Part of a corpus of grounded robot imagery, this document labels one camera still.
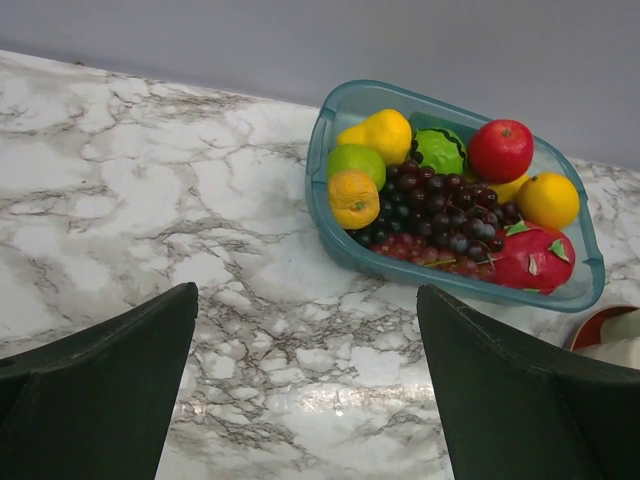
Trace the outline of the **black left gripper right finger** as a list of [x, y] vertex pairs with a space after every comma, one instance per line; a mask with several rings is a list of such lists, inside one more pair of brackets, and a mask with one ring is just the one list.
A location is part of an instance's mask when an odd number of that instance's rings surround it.
[[636, 479], [639, 372], [590, 359], [435, 285], [417, 316], [457, 479]]

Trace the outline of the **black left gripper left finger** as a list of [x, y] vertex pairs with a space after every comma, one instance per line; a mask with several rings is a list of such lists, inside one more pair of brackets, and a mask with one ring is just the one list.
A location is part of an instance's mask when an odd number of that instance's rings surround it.
[[2, 478], [154, 478], [197, 314], [183, 283], [2, 359]]

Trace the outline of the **cream ceramic mug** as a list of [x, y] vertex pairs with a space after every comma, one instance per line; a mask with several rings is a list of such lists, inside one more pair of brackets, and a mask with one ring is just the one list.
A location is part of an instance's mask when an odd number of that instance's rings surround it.
[[605, 363], [639, 369], [639, 308], [607, 320], [601, 328], [601, 344], [574, 353]]

